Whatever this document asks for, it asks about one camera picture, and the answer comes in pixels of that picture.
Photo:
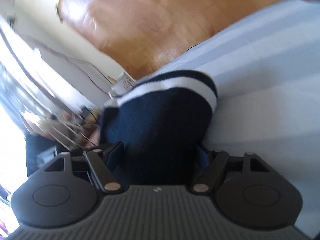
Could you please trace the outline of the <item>white drying rack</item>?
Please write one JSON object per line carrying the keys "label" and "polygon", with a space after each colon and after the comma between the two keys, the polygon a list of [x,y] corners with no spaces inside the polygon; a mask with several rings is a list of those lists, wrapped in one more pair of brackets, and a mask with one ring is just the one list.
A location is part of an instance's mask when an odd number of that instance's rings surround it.
{"label": "white drying rack", "polygon": [[49,120],[43,124],[44,133],[68,150],[92,148],[99,145],[97,124],[82,124],[62,119]]}

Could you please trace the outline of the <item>black device box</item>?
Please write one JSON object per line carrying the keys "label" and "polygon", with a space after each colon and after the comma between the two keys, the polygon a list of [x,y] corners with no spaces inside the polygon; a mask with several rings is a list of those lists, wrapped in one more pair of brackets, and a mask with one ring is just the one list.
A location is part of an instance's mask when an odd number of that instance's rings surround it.
{"label": "black device box", "polygon": [[30,177],[44,164],[51,161],[61,152],[68,152],[57,141],[45,138],[41,135],[28,134],[25,138],[27,177]]}

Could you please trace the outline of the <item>white enamel mug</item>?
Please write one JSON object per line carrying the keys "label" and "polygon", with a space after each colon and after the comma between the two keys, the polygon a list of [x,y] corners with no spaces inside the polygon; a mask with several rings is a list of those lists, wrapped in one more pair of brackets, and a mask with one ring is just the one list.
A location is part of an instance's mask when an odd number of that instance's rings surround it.
{"label": "white enamel mug", "polygon": [[127,91],[131,90],[136,84],[135,79],[133,79],[127,72],[122,72],[116,81],[112,84],[108,95],[110,98],[115,98],[125,94]]}

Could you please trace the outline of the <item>striped light blue bedsheet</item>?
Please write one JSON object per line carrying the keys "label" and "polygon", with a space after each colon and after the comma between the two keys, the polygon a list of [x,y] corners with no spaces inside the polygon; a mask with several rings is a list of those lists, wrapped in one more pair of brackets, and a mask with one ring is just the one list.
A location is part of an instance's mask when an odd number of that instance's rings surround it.
{"label": "striped light blue bedsheet", "polygon": [[259,232],[198,205],[211,239],[300,239],[319,232],[319,3],[285,0],[239,21],[161,69],[211,75],[219,106],[204,144],[257,153],[303,197],[294,229]]}

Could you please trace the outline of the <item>wood pattern vinyl mat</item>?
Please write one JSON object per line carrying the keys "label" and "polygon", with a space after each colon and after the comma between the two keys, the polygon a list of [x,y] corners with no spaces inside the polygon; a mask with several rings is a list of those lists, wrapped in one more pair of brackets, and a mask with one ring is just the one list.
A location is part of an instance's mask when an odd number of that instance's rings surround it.
{"label": "wood pattern vinyl mat", "polygon": [[135,78],[281,0],[59,0],[60,20]]}

